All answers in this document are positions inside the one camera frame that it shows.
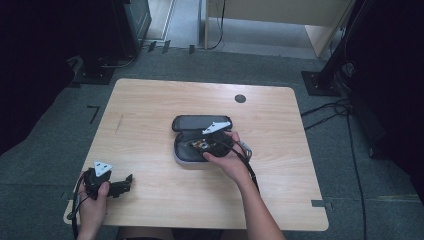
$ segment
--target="wooden desk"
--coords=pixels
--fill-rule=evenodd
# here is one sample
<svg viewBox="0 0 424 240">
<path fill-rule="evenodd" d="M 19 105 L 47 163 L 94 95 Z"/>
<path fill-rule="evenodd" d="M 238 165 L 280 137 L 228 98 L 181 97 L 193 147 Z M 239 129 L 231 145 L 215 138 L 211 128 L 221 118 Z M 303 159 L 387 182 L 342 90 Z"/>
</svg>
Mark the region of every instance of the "wooden desk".
<svg viewBox="0 0 424 240">
<path fill-rule="evenodd" d="M 237 94 L 247 101 L 237 103 Z M 137 79 L 116 83 L 83 166 L 112 164 L 112 182 L 134 175 L 130 192 L 109 199 L 106 225 L 246 227 L 239 190 L 221 169 L 175 162 L 171 123 L 182 114 L 231 117 L 281 229 L 327 229 L 325 208 L 311 204 L 322 198 L 292 89 Z"/>
<path fill-rule="evenodd" d="M 221 18 L 223 3 L 224 0 L 206 0 L 205 48 L 209 18 Z M 321 57 L 337 29 L 350 16 L 354 3 L 355 0 L 231 0 L 226 1 L 225 18 L 305 25 L 315 54 Z"/>
</svg>

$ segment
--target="person's right hand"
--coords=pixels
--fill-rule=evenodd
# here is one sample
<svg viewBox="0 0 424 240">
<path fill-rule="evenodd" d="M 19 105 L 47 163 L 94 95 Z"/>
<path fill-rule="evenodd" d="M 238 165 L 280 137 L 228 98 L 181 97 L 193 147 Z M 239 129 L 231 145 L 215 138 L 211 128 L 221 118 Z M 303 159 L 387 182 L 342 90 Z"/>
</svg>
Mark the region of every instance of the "person's right hand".
<svg viewBox="0 0 424 240">
<path fill-rule="evenodd" d="M 225 134 L 230 136 L 233 141 L 240 141 L 240 137 L 237 132 L 225 132 Z M 234 144 L 233 148 L 244 156 L 244 153 L 238 144 Z M 227 156 L 221 158 L 217 158 L 208 152 L 203 153 L 203 157 L 205 157 L 209 162 L 219 166 L 225 172 L 225 174 L 227 174 L 228 177 L 233 179 L 237 184 L 240 184 L 246 180 L 251 181 L 249 171 L 237 156 L 237 154 L 235 154 L 233 151 L 230 151 Z"/>
</svg>

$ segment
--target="light wood tabletop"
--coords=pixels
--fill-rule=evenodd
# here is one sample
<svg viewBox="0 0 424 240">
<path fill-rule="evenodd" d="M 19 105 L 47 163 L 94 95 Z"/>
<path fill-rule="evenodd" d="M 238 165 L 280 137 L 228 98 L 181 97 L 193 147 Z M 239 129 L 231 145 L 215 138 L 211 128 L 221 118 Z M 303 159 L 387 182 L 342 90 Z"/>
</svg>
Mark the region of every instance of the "light wood tabletop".
<svg viewBox="0 0 424 240">
<path fill-rule="evenodd" d="M 246 102 L 238 103 L 242 94 Z M 179 165 L 171 129 L 178 115 L 226 115 L 253 151 L 262 198 L 282 230 L 324 231 L 328 220 L 294 91 L 287 87 L 120 79 L 88 153 L 133 174 L 131 191 L 108 199 L 105 225 L 243 229 L 240 192 L 221 169 Z M 70 212 L 72 201 L 64 213 Z"/>
</svg>

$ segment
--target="white plastic piece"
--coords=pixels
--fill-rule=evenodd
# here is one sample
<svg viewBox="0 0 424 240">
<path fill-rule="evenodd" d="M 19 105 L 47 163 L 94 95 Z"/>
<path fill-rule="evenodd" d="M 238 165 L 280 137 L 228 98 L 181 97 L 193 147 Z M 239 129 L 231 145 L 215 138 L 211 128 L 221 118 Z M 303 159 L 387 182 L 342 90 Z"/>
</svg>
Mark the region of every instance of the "white plastic piece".
<svg viewBox="0 0 424 240">
<path fill-rule="evenodd" d="M 210 134 L 230 125 L 230 122 L 212 122 L 212 125 L 210 125 L 206 130 L 203 130 L 202 133 L 203 135 Z"/>
<path fill-rule="evenodd" d="M 103 174 L 107 173 L 112 169 L 112 165 L 102 162 L 94 162 L 94 170 L 96 171 L 96 176 L 100 177 Z"/>
</svg>

